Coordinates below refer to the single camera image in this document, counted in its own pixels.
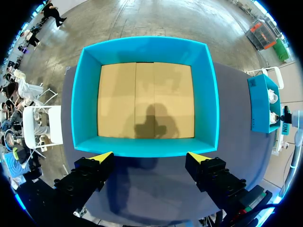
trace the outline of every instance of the table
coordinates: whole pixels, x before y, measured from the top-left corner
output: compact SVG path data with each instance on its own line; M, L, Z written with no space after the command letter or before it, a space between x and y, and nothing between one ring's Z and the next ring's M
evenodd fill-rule
M247 189L258 184L268 166L274 133L250 130L249 75L214 63L220 99L219 157ZM96 154L74 149L71 137L71 94L76 67L67 69L62 92L62 135L70 169L81 157ZM129 226L167 226L197 220L219 209L201 193L185 169L185 156L163 158L115 157L116 168L101 192L86 207L102 220Z

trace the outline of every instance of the black tablecloth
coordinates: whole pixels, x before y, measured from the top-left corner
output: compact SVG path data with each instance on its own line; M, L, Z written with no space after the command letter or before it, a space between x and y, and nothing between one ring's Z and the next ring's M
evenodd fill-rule
M214 64L220 99L220 134L216 152L247 189L265 173L274 144L274 133L250 130L251 108L244 72ZM71 94L76 67L67 70L62 93L62 132L67 163L74 168L80 157L96 154L75 150L71 137ZM116 168L101 192L86 204L100 219L131 226L166 226L197 220L218 211L207 193L201 193L185 169L184 157L115 157Z

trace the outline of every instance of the white chair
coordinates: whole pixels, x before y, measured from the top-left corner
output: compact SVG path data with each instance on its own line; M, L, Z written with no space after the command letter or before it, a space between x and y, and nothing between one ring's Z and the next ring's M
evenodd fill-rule
M36 142L34 133L34 112L36 109L48 108L50 140L51 144L41 145L41 142ZM23 111L23 132L26 145L30 149L45 148L54 145L63 144L61 130L61 106L60 105L43 105L43 106L28 106Z
M49 88L49 89L47 89L46 91L44 91L42 94L40 94L40 95L37 97L37 100L39 100L39 98L40 98L42 95L46 94L48 91L51 92L51 93L53 94L53 96L50 97L45 103L43 103L43 105L47 104L51 99L55 98L55 97L58 95L58 93L55 93L54 91L52 91L52 90Z
M278 80L278 89L283 89L284 88L284 82L283 82L282 74L281 74L280 69L277 66L275 66L275 67L269 67L269 68L261 68L259 70L252 70L252 71L248 71L246 73L253 72L253 74L254 74L253 76L255 76L255 72L257 72L257 74L259 72L262 72L263 74L265 74L266 76L268 76L268 71L267 70L271 70L271 69L275 70L276 77L277 77L277 80Z

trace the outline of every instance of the concrete floor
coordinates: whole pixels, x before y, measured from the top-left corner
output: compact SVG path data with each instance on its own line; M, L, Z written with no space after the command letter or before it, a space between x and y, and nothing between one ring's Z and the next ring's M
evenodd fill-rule
M42 44L24 56L20 69L31 84L44 83L61 104L66 67L75 66L83 47L109 39L164 35L206 43L213 61L247 71L266 66L244 34L249 18L225 0L89 0L64 14L59 29L50 19L37 35ZM65 174L63 146L44 153L43 179L53 185Z

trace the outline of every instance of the cyan bin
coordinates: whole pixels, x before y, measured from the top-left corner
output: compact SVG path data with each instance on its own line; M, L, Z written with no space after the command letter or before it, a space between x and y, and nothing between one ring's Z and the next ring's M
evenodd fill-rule
M97 99L103 65L164 62L191 66L195 136L188 139L127 139L98 136ZM217 150L219 97L211 55L206 44L161 36L114 39L83 48L71 98L71 129L75 149L96 154L113 151L124 157L185 156Z
M269 111L281 116L281 101L278 86L265 74L248 79L251 103L251 130L271 133L277 130L281 121L269 124ZM267 90L271 89L278 96L278 101L269 103Z

